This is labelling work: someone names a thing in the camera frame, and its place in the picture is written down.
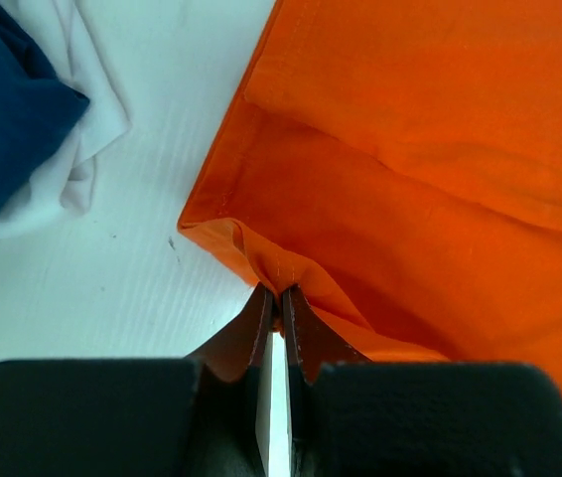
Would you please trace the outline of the orange t shirt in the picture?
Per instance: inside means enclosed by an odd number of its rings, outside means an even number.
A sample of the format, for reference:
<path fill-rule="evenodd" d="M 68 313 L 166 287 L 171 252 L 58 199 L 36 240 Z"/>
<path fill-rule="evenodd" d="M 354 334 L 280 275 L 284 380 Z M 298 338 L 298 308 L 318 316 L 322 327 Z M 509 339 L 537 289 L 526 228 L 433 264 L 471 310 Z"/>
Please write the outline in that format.
<path fill-rule="evenodd" d="M 562 1 L 278 1 L 178 221 L 376 360 L 562 391 Z"/>

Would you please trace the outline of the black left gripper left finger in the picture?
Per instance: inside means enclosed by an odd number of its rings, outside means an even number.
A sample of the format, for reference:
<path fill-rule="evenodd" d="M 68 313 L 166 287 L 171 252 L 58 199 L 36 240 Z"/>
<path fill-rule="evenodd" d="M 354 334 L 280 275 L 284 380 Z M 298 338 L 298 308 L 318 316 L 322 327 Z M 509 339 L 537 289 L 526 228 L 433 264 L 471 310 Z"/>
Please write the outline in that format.
<path fill-rule="evenodd" d="M 263 476 L 274 298 L 182 358 L 0 362 L 0 476 Z"/>

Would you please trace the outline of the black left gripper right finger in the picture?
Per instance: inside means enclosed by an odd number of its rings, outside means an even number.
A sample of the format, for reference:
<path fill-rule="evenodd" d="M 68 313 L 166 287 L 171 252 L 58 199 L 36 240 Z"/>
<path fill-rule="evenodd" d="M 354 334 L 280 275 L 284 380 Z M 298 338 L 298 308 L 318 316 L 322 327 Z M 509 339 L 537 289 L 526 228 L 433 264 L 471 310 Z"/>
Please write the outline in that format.
<path fill-rule="evenodd" d="M 562 396 L 521 363 L 373 362 L 281 298 L 294 476 L 562 476 Z"/>

